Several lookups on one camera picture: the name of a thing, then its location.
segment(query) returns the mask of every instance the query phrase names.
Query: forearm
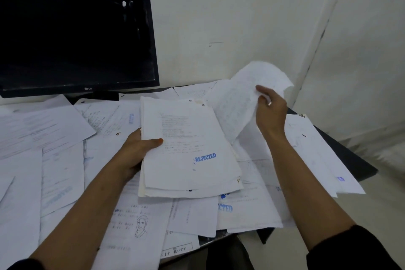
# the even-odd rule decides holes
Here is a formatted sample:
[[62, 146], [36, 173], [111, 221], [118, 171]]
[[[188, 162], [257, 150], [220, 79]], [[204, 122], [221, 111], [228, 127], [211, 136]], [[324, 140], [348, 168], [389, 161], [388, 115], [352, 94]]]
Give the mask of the forearm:
[[90, 269], [124, 185], [108, 163], [30, 257], [47, 270]]
[[332, 199], [285, 137], [265, 134], [291, 215], [310, 250], [355, 222]]

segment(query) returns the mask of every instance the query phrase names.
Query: left hand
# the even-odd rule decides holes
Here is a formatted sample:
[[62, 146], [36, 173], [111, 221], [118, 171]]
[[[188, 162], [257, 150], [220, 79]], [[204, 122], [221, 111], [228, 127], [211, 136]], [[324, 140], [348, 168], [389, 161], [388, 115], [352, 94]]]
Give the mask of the left hand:
[[162, 143], [163, 139], [141, 140], [140, 128], [138, 128], [128, 136], [108, 164], [122, 171], [125, 180], [129, 181], [140, 170], [140, 165], [136, 165], [143, 160], [146, 153], [161, 146]]

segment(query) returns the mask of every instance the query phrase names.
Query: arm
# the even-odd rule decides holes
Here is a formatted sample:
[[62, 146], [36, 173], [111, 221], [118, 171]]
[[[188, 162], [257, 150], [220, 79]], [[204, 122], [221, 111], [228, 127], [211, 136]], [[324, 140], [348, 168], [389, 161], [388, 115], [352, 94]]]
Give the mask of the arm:
[[301, 157], [288, 142], [284, 123], [286, 101], [274, 90], [256, 86], [264, 96], [258, 100], [256, 123], [266, 139], [288, 208], [308, 250], [321, 241], [355, 225], [349, 215], [332, 199]]
[[94, 178], [83, 195], [30, 258], [47, 270], [90, 269], [121, 191], [145, 154], [163, 142], [130, 134], [117, 154]]

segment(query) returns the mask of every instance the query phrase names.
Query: right hand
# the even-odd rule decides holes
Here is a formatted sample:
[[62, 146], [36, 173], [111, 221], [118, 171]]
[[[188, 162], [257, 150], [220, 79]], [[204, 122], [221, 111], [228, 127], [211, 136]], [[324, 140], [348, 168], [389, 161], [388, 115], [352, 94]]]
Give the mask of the right hand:
[[258, 108], [256, 112], [256, 124], [262, 135], [267, 138], [286, 138], [284, 124], [287, 115], [287, 102], [273, 89], [257, 85], [256, 90], [268, 95], [271, 104], [261, 95], [258, 99]]

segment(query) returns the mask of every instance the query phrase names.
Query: computer monitor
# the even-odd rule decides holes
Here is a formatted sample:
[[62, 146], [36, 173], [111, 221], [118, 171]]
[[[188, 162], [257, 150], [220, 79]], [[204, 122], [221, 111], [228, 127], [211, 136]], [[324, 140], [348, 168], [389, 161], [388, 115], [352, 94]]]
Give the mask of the computer monitor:
[[159, 86], [150, 0], [0, 0], [0, 95]]

